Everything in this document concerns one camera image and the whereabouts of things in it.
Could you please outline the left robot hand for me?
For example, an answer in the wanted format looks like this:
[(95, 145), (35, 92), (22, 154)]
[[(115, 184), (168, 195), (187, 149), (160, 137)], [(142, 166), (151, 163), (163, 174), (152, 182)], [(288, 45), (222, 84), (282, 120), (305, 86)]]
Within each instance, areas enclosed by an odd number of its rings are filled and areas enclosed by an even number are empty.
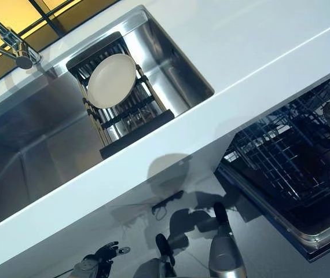
[(97, 261), (99, 265), (112, 263), (112, 260), (131, 251), (130, 247), (119, 247), (119, 242), (110, 242), (99, 248), (94, 254), (86, 255), (83, 260)]

